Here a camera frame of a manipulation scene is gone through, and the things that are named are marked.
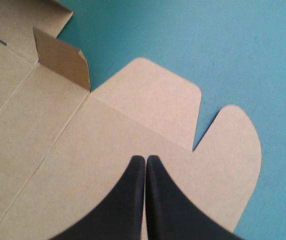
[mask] teal floor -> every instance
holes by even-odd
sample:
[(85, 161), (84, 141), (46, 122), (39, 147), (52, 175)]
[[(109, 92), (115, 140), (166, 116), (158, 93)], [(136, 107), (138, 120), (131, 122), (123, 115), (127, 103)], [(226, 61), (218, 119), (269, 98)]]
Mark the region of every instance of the teal floor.
[(194, 145), (219, 109), (241, 106), (258, 131), (262, 168), (235, 233), (286, 240), (286, 1), (61, 0), (59, 38), (82, 49), (97, 88), (144, 56), (202, 91)]

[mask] cardboard edge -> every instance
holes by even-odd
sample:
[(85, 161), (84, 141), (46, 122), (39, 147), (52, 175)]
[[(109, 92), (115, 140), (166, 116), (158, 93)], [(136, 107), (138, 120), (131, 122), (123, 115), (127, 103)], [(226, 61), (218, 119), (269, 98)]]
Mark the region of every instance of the cardboard edge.
[(89, 66), (82, 51), (36, 27), (33, 34), (39, 63), (90, 91)]

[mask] cardboard flap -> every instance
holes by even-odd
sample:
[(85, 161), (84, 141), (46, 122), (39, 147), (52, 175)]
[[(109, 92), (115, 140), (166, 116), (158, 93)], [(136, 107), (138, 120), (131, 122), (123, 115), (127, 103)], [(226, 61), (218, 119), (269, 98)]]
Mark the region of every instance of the cardboard flap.
[(261, 144), (252, 121), (240, 107), (225, 106), (193, 155), (194, 162), (166, 161), (165, 168), (198, 208), (232, 232), (261, 171)]
[(35, 27), (33, 33), (39, 63), (90, 90), (89, 67), (82, 51)]
[(73, 12), (52, 0), (0, 0), (0, 39), (30, 63), (37, 59), (32, 28), (56, 37)]
[(192, 151), (199, 87), (164, 67), (136, 58), (92, 93), (97, 99)]

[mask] crease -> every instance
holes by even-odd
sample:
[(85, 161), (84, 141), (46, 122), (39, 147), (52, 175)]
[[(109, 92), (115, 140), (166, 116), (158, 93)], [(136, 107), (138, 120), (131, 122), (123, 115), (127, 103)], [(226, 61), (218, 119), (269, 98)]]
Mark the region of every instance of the crease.
[(18, 92), (22, 89), (24, 83), (27, 81), (27, 79), (30, 77), (30, 75), (34, 72), (35, 68), (37, 67), (37, 64), (34, 64), (31, 66), (31, 69), (28, 71), (28, 73), (23, 77), (23, 79), (19, 82), (19, 84), (16, 86), (16, 88), (12, 91), (10, 96), (7, 98), (7, 100), (3, 103), (3, 105), (0, 107), (0, 116), (1, 113), (7, 108), (9, 103), (12, 101), (12, 99), (18, 94)]
[(183, 150), (185, 150), (185, 151), (188, 151), (189, 153), (192, 153), (191, 150), (188, 150), (187, 148), (181, 146), (180, 144), (178, 144), (178, 143), (175, 142), (174, 140), (169, 139), (169, 138), (166, 137), (165, 135), (162, 135), (162, 134), (158, 133), (157, 131), (154, 131), (152, 128), (149, 128), (148, 126), (145, 126), (143, 123), (139, 122), (138, 120), (135, 120), (133, 117), (127, 115), (125, 112), (123, 112), (123, 111), (121, 111), (121, 110), (119, 110), (119, 109), (113, 107), (111, 104), (106, 103), (105, 101), (99, 99), (99, 98), (96, 97), (95, 95), (93, 95), (93, 96), (91, 96), (91, 97), (94, 98), (95, 100), (99, 101), (100, 103), (104, 104), (104, 105), (107, 106), (108, 108), (110, 108), (110, 109), (114, 110), (115, 112), (121, 114), (122, 116), (126, 117), (127, 119), (129, 119), (129, 120), (135, 122), (136, 124), (140, 125), (142, 128), (148, 130), (149, 132), (152, 132), (152, 133), (156, 134), (157, 136), (159, 136), (159, 137), (161, 137), (161, 138), (163, 138), (163, 139), (166, 139), (167, 141), (169, 141), (170, 143), (176, 145), (177, 147), (179, 147), (179, 148), (181, 148), (181, 149), (183, 149)]
[(80, 110), (80, 108), (82, 107), (82, 105), (84, 104), (85, 100), (88, 98), (88, 96), (90, 95), (90, 93), (88, 92), (84, 98), (82, 99), (81, 103), (76, 107), (76, 109), (74, 110), (74, 112), (71, 114), (71, 116), (67, 119), (67, 121), (65, 122), (65, 124), (63, 125), (62, 129), (57, 133), (56, 137), (53, 140), (52, 145), (48, 148), (48, 150), (45, 153), (45, 156), (43, 157), (43, 159), (37, 164), (35, 170), (32, 172), (32, 174), (30, 175), (30, 177), (26, 180), (26, 182), (24, 183), (24, 185), (21, 187), (21, 189), (18, 191), (18, 193), (16, 194), (14, 200), (9, 204), (8, 208), (5, 210), (5, 213), (2, 215), (2, 217), (0, 218), (0, 225), (2, 224), (3, 220), (6, 218), (6, 216), (9, 214), (11, 208), (13, 207), (13, 205), (16, 203), (16, 201), (18, 200), (18, 198), (22, 195), (24, 189), (26, 188), (26, 186), (30, 183), (30, 181), (32, 180), (32, 178), (36, 175), (36, 173), (39, 171), (39, 169), (42, 168), (42, 166), (44, 165), (46, 159), (48, 158), (50, 152), (52, 151), (52, 149), (55, 147), (56, 143), (58, 142), (58, 140), (60, 139), (60, 137), (63, 135), (63, 133), (65, 132), (65, 130), (67, 129), (67, 127), (69, 126), (69, 124), (71, 123), (71, 121), (73, 120), (73, 118), (75, 117), (75, 115), (78, 113), (78, 111)]

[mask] flattened cardboard box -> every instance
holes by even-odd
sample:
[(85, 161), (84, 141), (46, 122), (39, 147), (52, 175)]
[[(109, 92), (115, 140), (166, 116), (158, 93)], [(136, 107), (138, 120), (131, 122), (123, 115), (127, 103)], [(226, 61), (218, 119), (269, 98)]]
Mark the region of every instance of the flattened cardboard box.
[(261, 168), (258, 135), (239, 107), (224, 107), (193, 152), (196, 85), (137, 58), (89, 93), (81, 51), (55, 39), (70, 10), (45, 0), (0, 9), (0, 239), (63, 231), (106, 196), (132, 155), (159, 155), (186, 196), (234, 230)]

